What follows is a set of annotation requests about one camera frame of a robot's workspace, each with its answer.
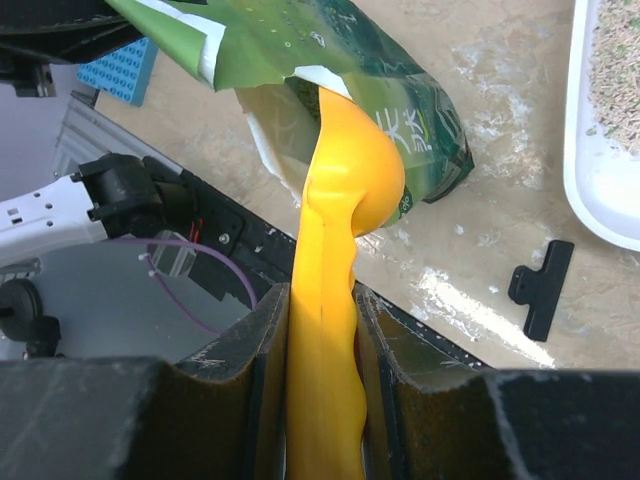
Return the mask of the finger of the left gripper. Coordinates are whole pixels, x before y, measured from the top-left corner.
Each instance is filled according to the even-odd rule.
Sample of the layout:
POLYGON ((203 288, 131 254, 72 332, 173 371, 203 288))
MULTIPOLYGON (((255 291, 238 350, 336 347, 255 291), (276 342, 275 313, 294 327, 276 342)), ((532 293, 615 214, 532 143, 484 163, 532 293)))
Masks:
POLYGON ((1 52, 82 64, 143 37, 102 0, 1 0, 1 52))

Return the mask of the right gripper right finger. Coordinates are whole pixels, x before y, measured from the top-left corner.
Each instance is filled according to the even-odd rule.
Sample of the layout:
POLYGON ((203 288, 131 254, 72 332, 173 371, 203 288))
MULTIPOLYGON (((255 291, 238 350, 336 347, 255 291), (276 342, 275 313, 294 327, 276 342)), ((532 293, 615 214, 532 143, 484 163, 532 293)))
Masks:
POLYGON ((634 371, 493 369, 355 289, 370 479, 635 479, 634 371))

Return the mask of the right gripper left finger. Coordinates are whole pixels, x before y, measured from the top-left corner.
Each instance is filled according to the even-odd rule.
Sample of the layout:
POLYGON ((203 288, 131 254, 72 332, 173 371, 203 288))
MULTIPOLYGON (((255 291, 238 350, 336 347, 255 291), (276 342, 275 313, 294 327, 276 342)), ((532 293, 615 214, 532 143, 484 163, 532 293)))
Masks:
POLYGON ((5 479, 280 479, 289 288, 218 339, 154 357, 1 365, 5 479))

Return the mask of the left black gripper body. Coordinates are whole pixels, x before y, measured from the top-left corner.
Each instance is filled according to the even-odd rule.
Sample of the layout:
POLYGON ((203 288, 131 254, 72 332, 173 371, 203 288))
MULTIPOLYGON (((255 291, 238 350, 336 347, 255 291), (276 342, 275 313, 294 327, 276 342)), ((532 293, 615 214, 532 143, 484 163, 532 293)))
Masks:
POLYGON ((2 54, 0 78, 1 83, 10 85, 19 98, 50 98, 56 96, 49 64, 2 54))

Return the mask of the black bag clip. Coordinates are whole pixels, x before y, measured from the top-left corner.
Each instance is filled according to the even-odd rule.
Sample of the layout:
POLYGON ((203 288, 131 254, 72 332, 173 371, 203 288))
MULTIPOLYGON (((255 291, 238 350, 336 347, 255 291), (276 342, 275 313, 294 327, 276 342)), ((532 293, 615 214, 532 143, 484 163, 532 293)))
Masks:
POLYGON ((552 240, 539 270, 519 265, 513 271, 508 296, 529 307, 523 333, 530 340, 548 339, 574 248, 571 242, 552 240))

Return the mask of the green litter bag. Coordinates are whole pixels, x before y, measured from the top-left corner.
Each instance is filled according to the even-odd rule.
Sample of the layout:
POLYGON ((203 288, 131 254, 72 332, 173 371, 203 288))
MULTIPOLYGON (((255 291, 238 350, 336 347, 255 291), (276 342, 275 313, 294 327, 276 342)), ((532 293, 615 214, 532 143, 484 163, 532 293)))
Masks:
POLYGON ((321 125, 319 93, 363 110, 397 148, 395 210, 449 194, 474 161, 439 82, 350 1, 117 1, 115 10, 190 76, 233 90, 262 163, 300 197, 321 125))

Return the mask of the yellow plastic scoop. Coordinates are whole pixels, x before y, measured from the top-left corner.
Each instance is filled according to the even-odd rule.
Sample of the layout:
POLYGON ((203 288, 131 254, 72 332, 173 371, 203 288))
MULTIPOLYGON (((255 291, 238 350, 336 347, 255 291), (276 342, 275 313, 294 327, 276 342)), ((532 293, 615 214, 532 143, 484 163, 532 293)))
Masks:
POLYGON ((361 479, 367 416, 355 360, 356 239, 389 220, 405 187, 401 155, 353 101, 319 91, 290 288, 286 360, 288 479, 361 479))

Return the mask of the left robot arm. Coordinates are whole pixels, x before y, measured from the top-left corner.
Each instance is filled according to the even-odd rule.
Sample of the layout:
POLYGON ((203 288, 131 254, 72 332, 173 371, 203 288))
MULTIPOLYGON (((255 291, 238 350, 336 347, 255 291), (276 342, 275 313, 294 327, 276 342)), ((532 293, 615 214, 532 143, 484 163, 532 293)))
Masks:
MULTIPOLYGON (((51 97, 52 66, 89 63, 141 37, 105 1, 4 1, 1 82, 19 97, 51 97)), ((109 153, 76 174, 2 201, 1 263, 148 233, 164 220, 163 195, 144 163, 109 153)))

